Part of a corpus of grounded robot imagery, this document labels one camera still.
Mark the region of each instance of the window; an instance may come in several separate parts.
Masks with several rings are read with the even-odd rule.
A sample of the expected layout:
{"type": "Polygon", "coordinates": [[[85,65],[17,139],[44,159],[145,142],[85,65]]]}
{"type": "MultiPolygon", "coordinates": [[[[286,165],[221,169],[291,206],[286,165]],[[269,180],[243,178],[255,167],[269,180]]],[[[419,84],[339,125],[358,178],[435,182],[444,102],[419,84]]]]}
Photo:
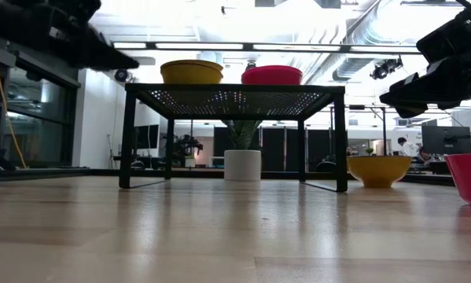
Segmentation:
{"type": "Polygon", "coordinates": [[[37,75],[25,70],[11,69],[8,106],[54,119],[66,119],[68,90],[46,79],[37,79],[40,79],[37,75]]]}
{"type": "MultiPolygon", "coordinates": [[[[45,167],[48,164],[61,164],[63,161],[63,125],[9,112],[13,132],[17,137],[20,151],[29,167],[45,167]]],[[[6,159],[14,164],[21,164],[8,126],[3,128],[3,148],[6,159]]]]}
{"type": "Polygon", "coordinates": [[[367,156],[366,150],[370,147],[370,140],[364,139],[349,139],[347,146],[351,148],[353,156],[367,156]]]}

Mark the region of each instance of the ceiling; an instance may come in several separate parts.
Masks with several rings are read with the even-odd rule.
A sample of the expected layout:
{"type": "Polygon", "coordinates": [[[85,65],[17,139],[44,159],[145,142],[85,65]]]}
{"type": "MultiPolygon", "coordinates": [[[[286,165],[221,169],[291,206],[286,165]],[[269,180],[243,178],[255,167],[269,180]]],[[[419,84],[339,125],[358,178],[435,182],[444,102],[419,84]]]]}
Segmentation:
{"type": "MultiPolygon", "coordinates": [[[[402,5],[402,0],[341,0],[340,9],[323,9],[315,0],[102,0],[91,23],[112,41],[124,42],[278,42],[310,44],[413,45],[451,20],[460,6],[402,5]]],[[[224,83],[239,83],[249,60],[285,64],[304,73],[305,84],[347,86],[347,103],[371,105],[409,73],[425,73],[420,55],[402,56],[404,68],[384,80],[369,74],[369,57],[328,53],[247,53],[127,51],[154,57],[156,65],[135,71],[142,82],[159,83],[159,66],[178,59],[215,61],[224,83]]]]}

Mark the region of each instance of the wooden floor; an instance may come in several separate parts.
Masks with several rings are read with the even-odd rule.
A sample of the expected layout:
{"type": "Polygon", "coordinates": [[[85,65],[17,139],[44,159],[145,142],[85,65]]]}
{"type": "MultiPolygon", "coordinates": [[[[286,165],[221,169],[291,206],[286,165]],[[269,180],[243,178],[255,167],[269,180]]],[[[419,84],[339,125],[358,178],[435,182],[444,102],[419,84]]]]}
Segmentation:
{"type": "Polygon", "coordinates": [[[455,188],[116,185],[1,183],[0,283],[471,283],[471,208],[455,188]]]}

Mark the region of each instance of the ceiling light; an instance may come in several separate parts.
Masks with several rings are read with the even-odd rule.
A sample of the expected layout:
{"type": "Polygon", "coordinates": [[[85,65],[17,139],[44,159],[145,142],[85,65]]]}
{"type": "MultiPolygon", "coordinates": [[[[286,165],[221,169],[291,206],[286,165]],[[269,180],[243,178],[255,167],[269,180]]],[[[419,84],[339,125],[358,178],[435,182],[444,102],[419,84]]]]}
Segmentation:
{"type": "Polygon", "coordinates": [[[420,54],[415,46],[352,46],[350,52],[357,53],[410,53],[420,54]]]}
{"type": "Polygon", "coordinates": [[[130,49],[145,49],[146,43],[144,42],[114,42],[115,48],[130,48],[130,49]]]}
{"type": "Polygon", "coordinates": [[[255,50],[294,50],[294,51],[321,51],[321,52],[338,52],[339,46],[315,46],[315,45],[282,45],[282,44],[255,44],[255,50]]]}
{"type": "Polygon", "coordinates": [[[238,43],[157,43],[157,49],[172,50],[242,50],[238,43]]]}
{"type": "Polygon", "coordinates": [[[397,59],[397,54],[363,54],[363,53],[349,53],[346,54],[347,58],[355,59],[397,59]]]}
{"type": "Polygon", "coordinates": [[[456,1],[401,1],[402,6],[441,6],[441,7],[460,7],[464,8],[463,5],[456,1]]]}
{"type": "Polygon", "coordinates": [[[245,58],[224,58],[223,59],[224,64],[244,64],[247,61],[248,59],[245,59],[245,58]]]}

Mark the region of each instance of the perforated metal tabletop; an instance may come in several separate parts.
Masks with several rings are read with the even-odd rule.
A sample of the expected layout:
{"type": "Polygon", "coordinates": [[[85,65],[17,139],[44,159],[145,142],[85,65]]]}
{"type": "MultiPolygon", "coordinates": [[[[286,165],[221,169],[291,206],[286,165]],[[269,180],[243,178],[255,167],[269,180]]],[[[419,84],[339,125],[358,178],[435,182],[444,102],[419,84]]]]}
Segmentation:
{"type": "Polygon", "coordinates": [[[307,119],[343,86],[130,83],[127,93],[167,119],[307,119]]]}

